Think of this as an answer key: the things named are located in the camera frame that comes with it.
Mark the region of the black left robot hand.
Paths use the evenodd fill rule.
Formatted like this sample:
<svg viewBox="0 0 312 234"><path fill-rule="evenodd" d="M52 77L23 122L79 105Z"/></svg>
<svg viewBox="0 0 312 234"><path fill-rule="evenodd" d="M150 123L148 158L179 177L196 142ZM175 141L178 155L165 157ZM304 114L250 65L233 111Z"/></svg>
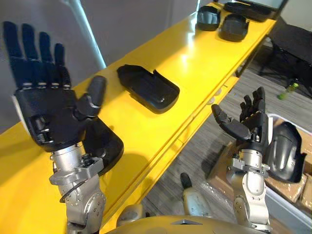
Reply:
<svg viewBox="0 0 312 234"><path fill-rule="evenodd" d="M53 152L84 140L85 131L101 110L106 78L95 76L81 97L72 88L65 66L65 48L51 45L50 36L24 23L22 34L10 21L3 23L3 37L15 80L15 106L33 141Z"/></svg>

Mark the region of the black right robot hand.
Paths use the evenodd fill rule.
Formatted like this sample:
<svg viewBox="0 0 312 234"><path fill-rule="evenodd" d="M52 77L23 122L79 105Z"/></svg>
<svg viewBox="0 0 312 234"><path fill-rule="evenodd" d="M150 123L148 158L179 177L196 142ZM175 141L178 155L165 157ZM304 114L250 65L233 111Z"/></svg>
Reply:
<svg viewBox="0 0 312 234"><path fill-rule="evenodd" d="M240 107L239 120L229 116L217 104L212 105L212 113L221 129L236 139L237 150L254 150L264 155L269 145L264 88L253 91L253 98L245 95Z"/></svg>

